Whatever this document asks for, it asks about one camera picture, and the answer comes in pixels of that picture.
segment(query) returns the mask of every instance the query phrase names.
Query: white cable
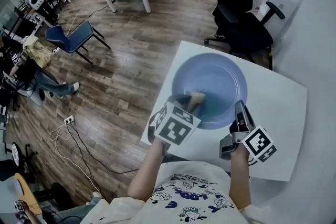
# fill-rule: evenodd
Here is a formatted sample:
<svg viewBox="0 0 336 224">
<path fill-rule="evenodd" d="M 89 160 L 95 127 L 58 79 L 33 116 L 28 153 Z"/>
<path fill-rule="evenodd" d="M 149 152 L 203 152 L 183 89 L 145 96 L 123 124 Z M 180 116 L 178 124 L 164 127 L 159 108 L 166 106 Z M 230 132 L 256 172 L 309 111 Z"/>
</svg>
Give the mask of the white cable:
<svg viewBox="0 0 336 224">
<path fill-rule="evenodd" d="M 69 36 L 71 27 L 72 27 L 72 25 L 74 24 L 74 21 L 76 20 L 77 16 L 79 15 L 79 13 L 85 8 L 85 6 L 86 6 L 90 1 L 91 1 L 91 0 L 87 1 L 87 2 L 85 3 L 85 5 L 83 6 L 83 8 L 81 8 L 80 11 L 79 11 L 79 12 L 77 13 L 77 15 L 75 16 L 74 20 L 72 21 L 72 23 L 71 23 L 71 25 L 70 25 L 70 27 L 69 27 L 69 31 L 68 31 L 68 33 L 67 33 L 67 36 Z"/>
<path fill-rule="evenodd" d="M 68 138 L 64 138 L 63 136 L 59 135 L 59 132 L 62 130 L 62 128 L 63 128 L 64 126 L 66 126 L 66 124 L 63 124 L 63 125 L 61 125 L 61 126 L 58 126 L 55 130 L 53 130 L 53 131 L 49 134 L 49 138 L 50 138 L 50 140 L 51 140 L 51 141 L 55 141 L 55 149 L 56 149 L 56 152 L 58 153 L 58 155 L 59 155 L 61 158 L 63 158 L 63 159 L 67 159 L 67 160 L 71 161 L 72 164 L 74 164 L 75 166 L 77 166 L 77 167 L 82 171 L 82 173 L 85 174 L 86 177 L 90 180 L 90 182 L 91 182 L 91 184 L 93 185 L 93 187 L 100 193 L 99 189 L 94 185 L 94 183 L 92 182 L 91 178 L 90 178 L 90 177 L 83 171 L 83 169 L 80 168 L 80 166 L 77 165 L 76 163 L 74 163 L 71 159 L 62 156 L 62 155 L 60 154 L 60 152 L 58 151 L 58 149 L 57 149 L 57 139 L 58 139 L 59 137 L 61 137 L 61 138 L 64 139 L 64 140 L 69 140 L 69 139 L 71 138 L 71 134 L 72 134 L 72 127 L 70 126 L 70 128 L 71 128 L 71 133 L 69 132 L 70 135 L 69 135 Z M 55 131 L 57 131 L 57 130 L 58 130 L 58 132 L 57 132 L 56 137 L 55 137 L 54 139 L 52 139 L 52 138 L 51 138 L 52 133 L 55 132 Z"/>
</svg>

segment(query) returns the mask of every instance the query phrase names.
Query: blue chair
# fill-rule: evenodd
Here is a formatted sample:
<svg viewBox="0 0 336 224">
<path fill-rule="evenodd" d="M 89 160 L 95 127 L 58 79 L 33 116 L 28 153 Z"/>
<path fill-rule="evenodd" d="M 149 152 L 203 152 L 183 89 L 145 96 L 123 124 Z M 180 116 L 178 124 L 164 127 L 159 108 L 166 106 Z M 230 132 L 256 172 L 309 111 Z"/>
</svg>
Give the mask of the blue chair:
<svg viewBox="0 0 336 224">
<path fill-rule="evenodd" d="M 90 64 L 93 64 L 88 58 L 82 55 L 78 49 L 82 47 L 84 50 L 88 51 L 84 44 L 88 41 L 92 36 L 98 39 L 101 43 L 103 43 L 109 49 L 110 46 L 107 45 L 104 41 L 102 41 L 98 36 L 96 36 L 93 32 L 96 32 L 102 38 L 103 35 L 100 34 L 97 30 L 95 30 L 89 22 L 83 23 L 76 31 L 74 31 L 69 37 L 64 35 L 63 29 L 60 25 L 48 28 L 46 30 L 46 40 L 50 43 L 56 45 L 58 48 L 66 51 L 69 54 L 76 52 L 80 57 L 87 60 Z"/>
</svg>

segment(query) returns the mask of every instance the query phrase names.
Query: power strip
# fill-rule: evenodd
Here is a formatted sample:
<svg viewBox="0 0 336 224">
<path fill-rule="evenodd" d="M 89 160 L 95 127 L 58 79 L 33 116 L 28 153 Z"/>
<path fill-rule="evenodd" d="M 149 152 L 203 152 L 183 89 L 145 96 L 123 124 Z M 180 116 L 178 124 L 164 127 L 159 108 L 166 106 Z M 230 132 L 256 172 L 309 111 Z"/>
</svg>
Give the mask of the power strip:
<svg viewBox="0 0 336 224">
<path fill-rule="evenodd" d="M 70 122 L 74 123 L 74 121 L 75 121 L 75 117 L 73 115 L 71 115 L 70 117 L 64 119 L 64 124 L 65 125 L 70 125 Z"/>
</svg>

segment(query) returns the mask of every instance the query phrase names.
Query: white tabletop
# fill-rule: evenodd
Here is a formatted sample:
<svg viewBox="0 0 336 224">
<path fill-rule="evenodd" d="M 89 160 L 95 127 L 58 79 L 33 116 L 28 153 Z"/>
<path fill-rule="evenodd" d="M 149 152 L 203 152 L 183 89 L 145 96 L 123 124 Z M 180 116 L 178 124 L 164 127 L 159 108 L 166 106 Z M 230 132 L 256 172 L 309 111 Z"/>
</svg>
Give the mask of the white tabletop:
<svg viewBox="0 0 336 224">
<path fill-rule="evenodd" d="M 277 152 L 264 163 L 250 167 L 250 176 L 289 181 L 299 153 L 306 117 L 307 89 L 271 70 L 244 59 L 182 41 L 165 78 L 152 115 L 160 110 L 172 94 L 172 81 L 178 68 L 190 57 L 215 53 L 231 59 L 243 72 L 247 82 L 246 105 L 257 125 L 274 140 Z M 218 130 L 196 129 L 181 146 L 172 145 L 169 153 L 190 161 L 204 161 L 230 171 L 230 161 L 219 158 L 219 142 L 229 133 L 230 124 Z M 150 145 L 147 128 L 141 142 Z"/>
</svg>

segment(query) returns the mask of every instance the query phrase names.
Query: wooden floor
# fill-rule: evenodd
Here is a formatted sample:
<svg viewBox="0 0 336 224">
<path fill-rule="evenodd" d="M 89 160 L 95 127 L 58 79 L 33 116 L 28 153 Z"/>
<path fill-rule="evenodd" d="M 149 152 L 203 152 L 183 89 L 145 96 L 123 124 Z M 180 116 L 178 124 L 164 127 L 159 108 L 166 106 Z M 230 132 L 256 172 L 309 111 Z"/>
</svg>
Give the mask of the wooden floor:
<svg viewBox="0 0 336 224">
<path fill-rule="evenodd" d="M 60 19 L 65 33 L 88 0 L 71 0 L 63 6 Z M 217 0 L 149 0 L 152 12 L 145 12 L 141 0 L 120 0 L 113 13 L 104 0 L 92 0 L 76 18 L 72 29 L 95 12 L 88 21 L 100 31 L 111 50 L 95 39 L 81 52 L 93 61 L 88 64 L 77 54 L 57 53 L 49 67 L 60 82 L 80 82 L 79 91 L 62 100 L 47 99 L 42 108 L 20 98 L 13 113 L 7 141 L 22 149 L 30 143 L 38 152 L 33 163 L 42 172 L 39 180 L 46 187 L 61 183 L 76 204 L 89 200 L 94 191 L 89 180 L 69 161 L 61 159 L 49 133 L 74 115 L 76 127 L 91 153 L 111 169 L 123 172 L 138 168 L 146 150 L 138 145 L 165 75 L 181 40 L 202 44 L 215 34 L 212 11 Z M 38 36 L 49 48 L 53 46 Z M 221 44 L 220 50 L 229 51 Z M 253 55 L 258 64 L 268 66 L 266 53 Z M 73 140 L 58 141 L 59 151 L 88 173 Z M 104 198 L 124 196 L 134 173 L 116 175 L 105 170 L 84 152 Z"/>
</svg>

